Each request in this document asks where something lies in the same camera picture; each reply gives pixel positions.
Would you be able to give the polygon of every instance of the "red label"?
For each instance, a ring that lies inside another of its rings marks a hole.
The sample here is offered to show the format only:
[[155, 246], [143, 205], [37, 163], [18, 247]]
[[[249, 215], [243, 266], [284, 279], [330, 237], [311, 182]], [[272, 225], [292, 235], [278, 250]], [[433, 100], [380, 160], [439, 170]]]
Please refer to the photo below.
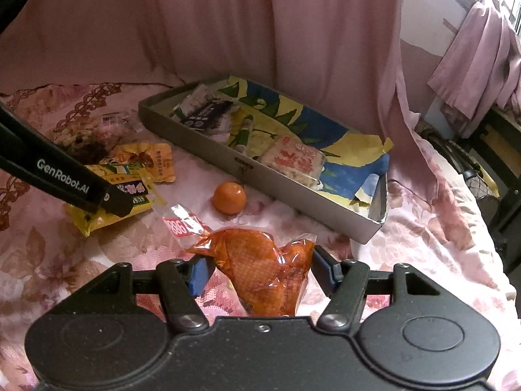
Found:
[[188, 237], [192, 235], [192, 232], [188, 232], [187, 227], [184, 225], [184, 222], [181, 219], [163, 218], [163, 222], [177, 238]]

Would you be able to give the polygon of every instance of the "orange fruit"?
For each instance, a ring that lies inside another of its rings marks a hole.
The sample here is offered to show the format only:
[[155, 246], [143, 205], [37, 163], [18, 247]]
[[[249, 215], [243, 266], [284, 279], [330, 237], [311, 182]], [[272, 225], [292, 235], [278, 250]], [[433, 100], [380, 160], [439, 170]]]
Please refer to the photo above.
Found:
[[212, 203], [221, 213], [236, 215], [246, 206], [246, 191], [238, 183], [222, 183], [215, 189]]

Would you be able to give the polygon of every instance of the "pink blanket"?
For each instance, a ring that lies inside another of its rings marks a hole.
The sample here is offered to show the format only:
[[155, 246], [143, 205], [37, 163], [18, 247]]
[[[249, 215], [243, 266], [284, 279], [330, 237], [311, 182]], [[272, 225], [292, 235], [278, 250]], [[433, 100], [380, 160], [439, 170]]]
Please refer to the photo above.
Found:
[[[140, 99], [163, 89], [160, 85], [50, 85], [3, 100], [45, 134], [58, 122], [68, 123], [77, 116], [117, 110], [135, 114]], [[159, 140], [148, 131], [142, 136]], [[235, 218], [223, 217], [209, 198], [230, 176], [180, 149], [174, 149], [178, 178], [174, 184], [161, 185], [160, 191], [190, 207], [212, 228], [262, 226], [279, 244], [312, 232], [337, 258], [356, 258], [383, 270], [397, 262], [413, 264], [496, 326], [502, 348], [489, 382], [498, 390], [520, 389], [521, 326], [514, 307], [515, 290], [502, 273], [499, 256], [463, 180], [429, 144], [417, 140], [438, 176], [441, 198], [428, 205], [390, 182], [386, 224], [366, 245], [351, 242], [248, 187], [246, 209]], [[0, 390], [25, 391], [36, 384], [23, 339], [29, 325], [46, 310], [113, 263], [128, 261], [134, 269], [152, 269], [161, 261], [184, 256], [153, 212], [84, 238], [63, 212], [61, 201], [0, 171]], [[298, 314], [316, 318], [329, 300], [309, 276]], [[212, 277], [197, 302], [210, 320], [242, 314], [221, 274]], [[139, 303], [159, 311], [158, 301], [151, 297]], [[387, 304], [386, 297], [370, 297], [364, 318]]]

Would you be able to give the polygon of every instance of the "yellow snack package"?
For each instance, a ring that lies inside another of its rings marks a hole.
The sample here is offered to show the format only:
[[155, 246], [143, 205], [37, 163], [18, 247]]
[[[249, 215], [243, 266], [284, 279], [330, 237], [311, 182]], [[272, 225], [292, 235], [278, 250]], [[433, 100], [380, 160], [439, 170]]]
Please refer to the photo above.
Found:
[[174, 182], [176, 173], [172, 158], [172, 148], [167, 143], [148, 142], [116, 146], [100, 164], [120, 165], [139, 162], [154, 178], [154, 182]]
[[67, 205], [74, 224], [88, 237], [92, 231], [114, 224], [118, 220], [135, 216], [152, 208], [152, 194], [155, 193], [153, 180], [147, 170], [139, 163], [123, 165], [87, 165], [88, 170], [114, 184], [121, 191], [134, 196], [134, 207], [130, 214], [119, 217], [107, 213], [101, 207], [93, 214], [79, 209], [71, 204]]

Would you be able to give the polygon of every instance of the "food wrapper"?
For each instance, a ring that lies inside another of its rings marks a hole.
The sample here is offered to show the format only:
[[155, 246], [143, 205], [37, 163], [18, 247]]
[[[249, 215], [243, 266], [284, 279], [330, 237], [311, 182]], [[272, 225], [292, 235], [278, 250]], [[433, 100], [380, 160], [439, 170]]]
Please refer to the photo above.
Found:
[[196, 131], [204, 131], [211, 127], [225, 112], [230, 110], [232, 105], [231, 101], [215, 98], [181, 123]]
[[157, 204], [154, 204], [153, 209], [160, 213], [163, 223], [184, 249], [192, 247], [202, 237], [212, 232], [199, 217], [181, 204], [168, 205], [166, 209], [163, 207], [162, 210], [158, 209]]
[[259, 161], [308, 188], [317, 188], [326, 157], [294, 138], [279, 136]]
[[116, 185], [121, 191], [134, 197], [134, 207], [130, 214], [125, 217], [107, 213], [101, 207], [95, 214], [92, 214], [68, 204], [67, 207], [72, 221], [86, 237], [96, 229], [152, 208], [152, 195], [155, 193], [154, 184], [149, 173], [141, 164], [87, 165], [86, 167], [96, 175]]
[[214, 257], [252, 316], [295, 316], [315, 240], [306, 234], [278, 248], [264, 231], [225, 228], [209, 233], [188, 252]]
[[167, 143], [141, 142], [118, 145], [100, 164], [121, 165], [135, 162], [144, 165], [148, 173], [152, 175], [154, 182], [174, 182], [176, 180], [172, 148]]
[[83, 165], [94, 165], [133, 132], [128, 113], [114, 112], [76, 119], [57, 127], [49, 139]]
[[172, 109], [170, 117], [176, 122], [181, 122], [206, 106], [214, 97], [215, 95], [205, 84], [200, 84]]

